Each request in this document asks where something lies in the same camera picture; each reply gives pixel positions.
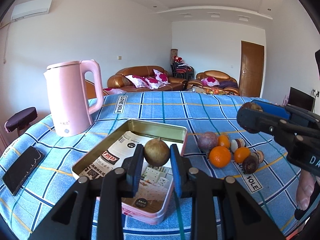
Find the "black circular label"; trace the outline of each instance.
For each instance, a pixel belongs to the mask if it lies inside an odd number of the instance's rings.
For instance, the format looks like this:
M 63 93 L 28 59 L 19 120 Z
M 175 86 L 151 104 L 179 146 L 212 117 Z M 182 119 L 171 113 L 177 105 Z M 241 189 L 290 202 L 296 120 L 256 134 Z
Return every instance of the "black circular label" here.
M 148 200 L 145 198 L 138 198 L 135 203 L 136 207 L 144 208 L 148 205 Z
M 135 147 L 136 145 L 134 144 L 134 143 L 128 143 L 128 145 L 127 145 L 129 148 L 133 148 L 133 147 Z

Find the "stool cushion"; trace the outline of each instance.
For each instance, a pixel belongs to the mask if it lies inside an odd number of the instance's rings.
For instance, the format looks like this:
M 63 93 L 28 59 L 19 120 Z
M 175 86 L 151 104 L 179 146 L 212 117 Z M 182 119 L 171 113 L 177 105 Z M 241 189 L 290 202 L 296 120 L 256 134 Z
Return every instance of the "stool cushion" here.
M 24 109 L 9 118 L 4 124 L 5 131 L 7 133 L 13 132 L 16 128 L 23 129 L 28 123 L 32 122 L 38 117 L 35 107 L 29 107 Z

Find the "air conditioner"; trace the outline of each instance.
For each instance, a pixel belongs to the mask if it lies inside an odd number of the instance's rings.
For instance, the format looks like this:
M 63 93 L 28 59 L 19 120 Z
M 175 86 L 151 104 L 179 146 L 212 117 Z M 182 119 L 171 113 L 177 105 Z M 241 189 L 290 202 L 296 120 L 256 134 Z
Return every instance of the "air conditioner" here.
M 11 21 L 49 13 L 52 0 L 33 0 L 16 5 L 13 8 Z

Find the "kettle handle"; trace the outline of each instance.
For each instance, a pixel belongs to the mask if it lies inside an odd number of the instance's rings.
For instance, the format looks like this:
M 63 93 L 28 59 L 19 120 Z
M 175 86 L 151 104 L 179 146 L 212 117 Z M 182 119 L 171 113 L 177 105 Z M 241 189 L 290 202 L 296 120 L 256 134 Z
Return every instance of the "kettle handle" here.
M 98 111 L 103 105 L 103 88 L 102 88 L 102 81 L 101 81 L 101 70 L 99 64 L 95 60 L 82 60 L 80 63 L 80 71 L 84 74 L 86 72 L 93 73 L 94 79 L 94 88 L 96 90 L 97 95 L 97 102 L 89 107 L 89 114 L 93 114 L 94 112 Z

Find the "door frame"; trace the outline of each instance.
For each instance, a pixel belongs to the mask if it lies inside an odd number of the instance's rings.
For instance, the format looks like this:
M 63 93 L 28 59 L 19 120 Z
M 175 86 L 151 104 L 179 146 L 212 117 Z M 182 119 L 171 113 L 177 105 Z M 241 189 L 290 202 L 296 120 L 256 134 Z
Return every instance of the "door frame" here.
M 242 45 L 243 43 L 252 43 L 252 44 L 256 44 L 256 45 L 260 45 L 264 48 L 263 50 L 263 66 L 262 66 L 262 72 L 261 72 L 261 89 L 260 89 L 260 97 L 262 95 L 262 88 L 263 88 L 263 78 L 264 78 L 264 71 L 265 71 L 265 64 L 266 64 L 266 46 L 261 45 L 261 44 L 257 44 L 254 42 L 249 42 L 249 41 L 241 41 L 241 61 L 240 61 L 240 77 L 239 77 L 239 92 L 240 92 L 240 96 L 241 96 L 241 78 L 242 78 L 242 68 L 243 68 L 243 64 L 242 64 Z

